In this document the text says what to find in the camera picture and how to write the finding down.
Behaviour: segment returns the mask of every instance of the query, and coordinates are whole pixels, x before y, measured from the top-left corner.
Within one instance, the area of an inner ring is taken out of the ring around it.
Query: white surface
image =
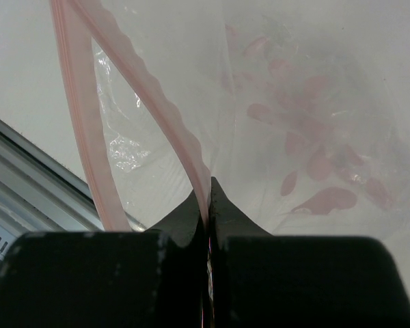
[[[410,131],[410,0],[317,0],[305,17],[342,30],[378,66]],[[0,118],[84,178],[48,1],[0,1]],[[385,241],[410,295],[410,229]]]

